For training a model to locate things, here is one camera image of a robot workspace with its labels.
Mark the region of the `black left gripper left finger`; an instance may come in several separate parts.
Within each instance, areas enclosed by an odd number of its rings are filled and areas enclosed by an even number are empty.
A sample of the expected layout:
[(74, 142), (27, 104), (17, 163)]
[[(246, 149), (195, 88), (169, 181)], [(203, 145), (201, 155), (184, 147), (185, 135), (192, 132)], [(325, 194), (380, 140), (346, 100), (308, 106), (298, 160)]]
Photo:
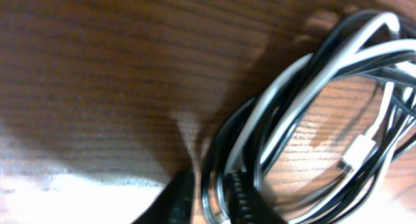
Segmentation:
[(194, 173), (181, 170), (132, 224), (190, 224), (194, 186)]

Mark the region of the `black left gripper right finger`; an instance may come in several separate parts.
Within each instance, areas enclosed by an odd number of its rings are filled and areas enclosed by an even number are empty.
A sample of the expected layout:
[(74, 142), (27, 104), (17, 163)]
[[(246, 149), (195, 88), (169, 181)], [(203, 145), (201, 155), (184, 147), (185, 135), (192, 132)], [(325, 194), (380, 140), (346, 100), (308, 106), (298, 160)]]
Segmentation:
[(243, 172), (234, 172), (230, 176), (228, 205), (231, 224), (286, 224), (250, 186)]

